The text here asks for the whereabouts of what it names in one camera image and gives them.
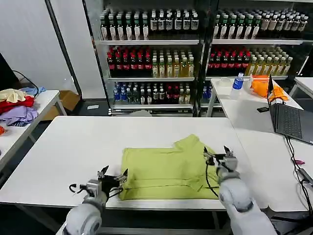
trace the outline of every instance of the red bottle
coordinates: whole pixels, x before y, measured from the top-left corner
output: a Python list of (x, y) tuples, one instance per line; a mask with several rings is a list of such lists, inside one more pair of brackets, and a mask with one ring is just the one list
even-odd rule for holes
[(114, 64), (114, 61), (113, 61), (113, 58), (112, 58), (112, 54), (110, 52), (108, 52), (107, 60), (108, 60), (110, 71), (113, 71), (115, 69), (115, 64)]
[(116, 69), (117, 70), (122, 70), (123, 69), (120, 53), (118, 53), (118, 52), (115, 53), (115, 64), (116, 64)]
[(138, 64), (135, 58), (135, 54), (131, 53), (131, 69), (137, 70), (138, 69)]
[(217, 55), (215, 56), (215, 60), (214, 60), (214, 68), (218, 69), (221, 65), (221, 52), (219, 51), (217, 53)]
[(214, 53), (211, 53), (210, 59), (209, 59), (209, 64), (207, 66), (208, 69), (212, 69), (214, 68)]
[(123, 54), (123, 69), (129, 70), (130, 67), (131, 66), (129, 65), (127, 53), (124, 52), (124, 54)]
[(243, 63), (242, 63), (242, 65), (241, 65), (241, 67), (243, 68), (243, 69), (246, 69), (247, 67), (248, 67), (248, 65), (249, 65), (249, 61), (250, 61), (250, 52), (249, 51), (247, 51), (247, 53), (244, 55), (244, 57), (243, 57)]
[(228, 67), (231, 69), (235, 67), (235, 58), (236, 58), (236, 52), (233, 52), (231, 56), (229, 57), (229, 61), (228, 61)]
[(229, 52), (225, 51), (224, 56), (222, 57), (221, 68), (226, 69), (228, 66), (228, 56)]
[(139, 70), (143, 70), (144, 69), (144, 64), (142, 61), (142, 54), (140, 52), (138, 52), (138, 69)]
[(150, 53), (146, 53), (146, 61), (145, 61), (145, 68), (146, 70), (151, 70), (152, 69), (152, 63), (150, 59)]
[(240, 51), (236, 57), (235, 68), (240, 69), (243, 63), (243, 52)]

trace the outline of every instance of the folded clothes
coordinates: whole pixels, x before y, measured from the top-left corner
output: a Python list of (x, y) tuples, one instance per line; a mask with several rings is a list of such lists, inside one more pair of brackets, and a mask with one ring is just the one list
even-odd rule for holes
[[(27, 94), (35, 95), (37, 93), (37, 88), (23, 87), (20, 89), (20, 91), (26, 92)], [(38, 87), (38, 94), (45, 91), (46, 91), (45, 87)]]
[(25, 101), (18, 101), (16, 103), (11, 103), (7, 101), (0, 102), (0, 114), (7, 112), (11, 109), (13, 109), (16, 106), (26, 106), (26, 107), (32, 107), (34, 105), (34, 98), (31, 96), (26, 96)]
[(24, 101), (26, 96), (29, 96), (26, 92), (15, 89), (6, 89), (0, 91), (0, 102), (8, 101), (11, 103), (16, 103), (18, 101)]
[(7, 126), (26, 126), (37, 116), (37, 110), (25, 106), (18, 106), (1, 114), (0, 120), (5, 121)]

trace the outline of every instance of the laptop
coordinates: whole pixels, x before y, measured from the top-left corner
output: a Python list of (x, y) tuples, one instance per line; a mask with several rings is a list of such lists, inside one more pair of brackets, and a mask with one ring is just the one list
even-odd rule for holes
[(270, 102), (272, 92), (275, 97), (273, 80), (270, 76), (267, 99), (274, 132), (313, 144), (313, 113), (288, 106), (281, 98), (274, 98)]

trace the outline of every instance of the white table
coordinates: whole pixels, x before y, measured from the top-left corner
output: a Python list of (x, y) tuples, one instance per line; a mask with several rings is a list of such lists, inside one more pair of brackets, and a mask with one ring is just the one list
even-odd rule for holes
[[(190, 134), (218, 153), (224, 152), (224, 145), (233, 149), (239, 160), (238, 171), (258, 205), (268, 207), (230, 121), (189, 117), (56, 117), (0, 190), (0, 202), (74, 207), (83, 201), (85, 193), (73, 196), (68, 186), (96, 179), (97, 171), (106, 165), (110, 166), (108, 174), (119, 175), (124, 148), (171, 147)], [(117, 196), (106, 208), (224, 210), (219, 200), (120, 201)]]
[[(212, 100), (217, 96), (225, 115), (231, 121), (249, 157), (256, 175), (262, 179), (264, 200), (276, 212), (306, 211), (299, 184), (293, 175), (293, 164), (284, 137), (274, 133), (269, 112), (259, 113), (256, 109), (268, 106), (267, 100), (247, 89), (241, 90), (237, 99), (230, 96), (231, 85), (223, 87), (220, 79), (212, 79)], [(301, 107), (289, 96), (287, 105)], [(303, 166), (313, 175), (313, 146), (292, 140), (295, 158), (306, 162)], [(308, 189), (313, 198), (312, 189)]]
[(289, 95), (293, 97), (298, 89), (313, 99), (313, 77), (295, 77), (296, 84), (293, 86)]
[(30, 124), (25, 127), (6, 126), (5, 122), (0, 121), (0, 125), (7, 130), (5, 134), (0, 136), (0, 171), (5, 167), (6, 163), (12, 158), (27, 137), (31, 136), (31, 132), (53, 105), (56, 105), (60, 114), (66, 115), (59, 99), (59, 91), (45, 91), (40, 93), (35, 99), (34, 108), (38, 112), (38, 117)]

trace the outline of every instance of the shelf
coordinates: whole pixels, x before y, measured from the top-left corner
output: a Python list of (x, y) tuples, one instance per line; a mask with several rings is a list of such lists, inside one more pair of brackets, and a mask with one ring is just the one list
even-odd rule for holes
[[(225, 76), (225, 77), (205, 77), (206, 81), (210, 81), (213, 78), (236, 78), (237, 76)], [(273, 80), (285, 80), (288, 76), (272, 76)]]
[(188, 82), (194, 77), (109, 77), (113, 82)]
[(118, 110), (141, 110), (141, 109), (191, 109), (191, 104), (115, 104), (112, 109)]
[(305, 40), (287, 40), (287, 39), (213, 39), (213, 45), (301, 45)]
[(197, 45), (198, 39), (190, 40), (124, 40), (124, 41), (97, 41), (100, 45), (121, 46), (121, 45)]

